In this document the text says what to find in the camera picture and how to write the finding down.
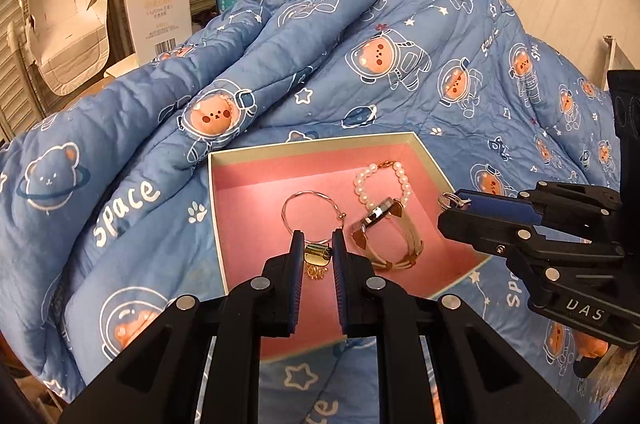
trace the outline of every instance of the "black bracket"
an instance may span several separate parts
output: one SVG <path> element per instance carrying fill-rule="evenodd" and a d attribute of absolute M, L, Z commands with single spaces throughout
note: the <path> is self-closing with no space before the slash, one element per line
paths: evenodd
<path fill-rule="evenodd" d="M 342 331 L 378 338 L 380 423 L 435 424 L 420 336 L 426 338 L 444 421 L 578 423 L 570 406 L 465 302 L 411 296 L 375 276 L 369 260 L 333 236 Z"/>

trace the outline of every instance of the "blanket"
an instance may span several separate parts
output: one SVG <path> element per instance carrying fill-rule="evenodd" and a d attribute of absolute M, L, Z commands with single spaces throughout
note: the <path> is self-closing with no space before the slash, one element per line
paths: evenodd
<path fill-rule="evenodd" d="M 72 400 L 180 294 L 224 295 L 210 152 L 395 131 L 455 188 L 619 185 L 609 94 L 507 0 L 239 0 L 0 151 L 0 330 Z M 504 260 L 448 292 L 593 419 L 571 332 L 528 311 Z M 375 350 L 349 340 L 264 364 L 260 421 L 377 422 Z"/>

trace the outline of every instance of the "white star print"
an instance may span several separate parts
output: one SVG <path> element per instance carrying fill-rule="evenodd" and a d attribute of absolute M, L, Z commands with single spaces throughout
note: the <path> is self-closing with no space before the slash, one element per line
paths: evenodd
<path fill-rule="evenodd" d="M 313 95 L 313 90 L 309 90 L 306 86 L 295 94 L 296 96 L 296 104 L 311 104 L 311 96 Z"/>
<path fill-rule="evenodd" d="M 489 298 L 484 294 L 484 292 L 480 288 L 480 273 L 477 270 L 473 271 L 471 274 L 469 274 L 469 279 L 471 280 L 471 283 L 473 283 L 476 287 L 478 287 L 478 290 L 480 291 L 480 293 L 482 294 L 482 297 L 484 298 L 484 307 L 482 308 L 482 319 L 484 319 L 484 314 L 486 312 L 487 305 L 489 304 Z"/>
<path fill-rule="evenodd" d="M 304 370 L 307 376 L 304 386 L 293 381 L 292 376 L 293 372 L 300 372 L 301 370 Z M 287 388 L 298 388 L 300 391 L 306 391 L 313 383 L 318 382 L 318 376 L 311 371 L 306 362 L 303 362 L 299 366 L 286 366 L 284 371 L 287 374 L 287 378 L 284 380 L 284 385 Z"/>
<path fill-rule="evenodd" d="M 43 380 L 42 382 L 44 383 L 44 385 L 47 388 L 49 388 L 51 391 L 55 392 L 60 397 L 64 397 L 66 395 L 66 390 L 64 388 L 62 388 L 62 386 L 60 386 L 60 383 L 58 381 L 56 381 L 55 379 L 53 379 L 51 381 Z"/>

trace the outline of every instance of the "beige seat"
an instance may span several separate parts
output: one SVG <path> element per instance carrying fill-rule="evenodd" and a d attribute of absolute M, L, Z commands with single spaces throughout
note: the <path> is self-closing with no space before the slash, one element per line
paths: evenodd
<path fill-rule="evenodd" d="M 100 73 L 109 57 L 107 0 L 19 0 L 27 52 L 59 96 Z"/>

